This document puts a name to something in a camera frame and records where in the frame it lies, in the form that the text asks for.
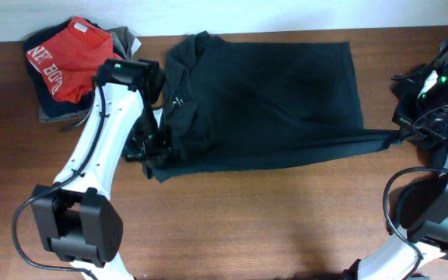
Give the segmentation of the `dark teal t-shirt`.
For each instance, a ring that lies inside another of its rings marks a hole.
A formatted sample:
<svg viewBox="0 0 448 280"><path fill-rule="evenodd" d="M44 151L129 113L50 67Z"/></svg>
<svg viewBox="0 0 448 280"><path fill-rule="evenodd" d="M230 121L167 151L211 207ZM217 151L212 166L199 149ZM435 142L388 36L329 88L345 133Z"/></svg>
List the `dark teal t-shirt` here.
<svg viewBox="0 0 448 280"><path fill-rule="evenodd" d="M350 45L232 43L206 32L166 54L162 123L172 136L158 181L273 170L388 149L395 130L367 129Z"/></svg>

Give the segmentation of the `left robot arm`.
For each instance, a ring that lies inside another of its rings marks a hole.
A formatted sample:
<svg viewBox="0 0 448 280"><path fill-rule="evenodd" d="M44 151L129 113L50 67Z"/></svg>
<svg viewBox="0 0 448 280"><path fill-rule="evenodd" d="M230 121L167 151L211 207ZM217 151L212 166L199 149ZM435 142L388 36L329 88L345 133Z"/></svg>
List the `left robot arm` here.
<svg viewBox="0 0 448 280"><path fill-rule="evenodd" d="M44 249L86 279L131 279L119 248L123 222L110 203L120 158L149 165L171 153L171 132L153 110L165 75L158 62L106 60L93 76L94 101L77 146L30 207Z"/></svg>

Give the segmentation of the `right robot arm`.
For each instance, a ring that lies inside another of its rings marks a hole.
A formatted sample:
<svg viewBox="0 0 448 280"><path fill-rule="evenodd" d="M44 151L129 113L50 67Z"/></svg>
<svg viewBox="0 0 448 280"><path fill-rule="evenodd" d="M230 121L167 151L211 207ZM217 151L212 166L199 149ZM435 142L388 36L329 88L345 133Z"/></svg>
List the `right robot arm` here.
<svg viewBox="0 0 448 280"><path fill-rule="evenodd" d="M341 279L420 279L423 265L448 260L448 39L427 65L393 76L391 90L399 102L393 122L402 138L429 154L428 177L404 187L389 203L394 174L383 191L383 214L389 240L377 252L358 259Z"/></svg>

